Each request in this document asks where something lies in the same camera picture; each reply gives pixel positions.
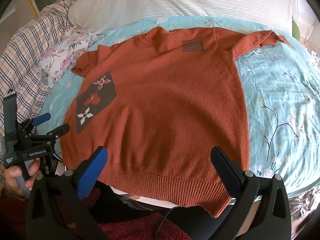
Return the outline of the light blue floral bed sheet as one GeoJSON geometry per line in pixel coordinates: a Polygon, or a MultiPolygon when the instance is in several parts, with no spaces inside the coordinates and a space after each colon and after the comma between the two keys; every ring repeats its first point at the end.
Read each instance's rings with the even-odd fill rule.
{"type": "MultiPolygon", "coordinates": [[[[97,35],[88,50],[111,46],[146,33],[166,30],[221,27],[243,34],[267,30],[260,23],[209,16],[151,17],[97,35]]],[[[282,176],[289,197],[319,188],[319,68],[306,48],[284,31],[285,43],[257,48],[236,59],[249,119],[250,169],[256,175],[282,176]]],[[[49,88],[41,113],[51,119],[39,133],[60,126],[77,95],[82,77],[65,72],[49,88]]]]}

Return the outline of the floral pink white pillow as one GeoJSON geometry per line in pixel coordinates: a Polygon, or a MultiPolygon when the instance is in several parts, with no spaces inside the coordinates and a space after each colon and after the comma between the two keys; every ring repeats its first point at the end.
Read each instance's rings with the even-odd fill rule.
{"type": "Polygon", "coordinates": [[[57,84],[77,59],[98,39],[97,35],[79,27],[72,27],[60,43],[53,45],[40,57],[38,71],[48,81],[51,88],[57,84]]]}

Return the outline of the dark red fuzzy garment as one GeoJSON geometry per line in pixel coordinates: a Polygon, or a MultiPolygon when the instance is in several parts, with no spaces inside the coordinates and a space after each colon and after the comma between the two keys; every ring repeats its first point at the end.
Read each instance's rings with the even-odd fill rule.
{"type": "MultiPolygon", "coordinates": [[[[26,239],[27,200],[7,196],[1,190],[1,239],[26,239]]],[[[160,213],[116,223],[99,223],[110,239],[190,239],[187,233],[160,213]]]]}

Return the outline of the orange knitted sweater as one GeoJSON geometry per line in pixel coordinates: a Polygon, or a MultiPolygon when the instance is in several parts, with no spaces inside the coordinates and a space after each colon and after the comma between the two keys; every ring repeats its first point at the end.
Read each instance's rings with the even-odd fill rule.
{"type": "Polygon", "coordinates": [[[210,161],[221,147],[249,168],[244,91],[235,60],[285,37],[223,28],[153,28],[81,55],[84,78],[64,122],[63,164],[75,169],[100,146],[99,180],[120,191],[201,206],[217,217],[231,198],[210,161]]]}

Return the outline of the white striped quilt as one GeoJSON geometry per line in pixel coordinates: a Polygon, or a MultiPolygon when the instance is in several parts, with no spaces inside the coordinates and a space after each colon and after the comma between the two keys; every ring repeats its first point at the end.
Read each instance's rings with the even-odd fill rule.
{"type": "Polygon", "coordinates": [[[292,32],[290,0],[76,0],[68,12],[73,25],[92,33],[162,16],[234,18],[292,32]]]}

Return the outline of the plaid checked blanket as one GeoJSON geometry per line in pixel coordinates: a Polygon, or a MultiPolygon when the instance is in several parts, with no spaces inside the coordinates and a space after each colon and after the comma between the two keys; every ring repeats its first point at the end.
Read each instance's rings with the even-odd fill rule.
{"type": "Polygon", "coordinates": [[[43,8],[40,17],[21,27],[1,55],[1,137],[4,137],[3,99],[17,95],[17,119],[36,117],[48,96],[48,81],[37,64],[52,46],[59,44],[71,28],[68,12],[71,0],[58,0],[43,8]]]}

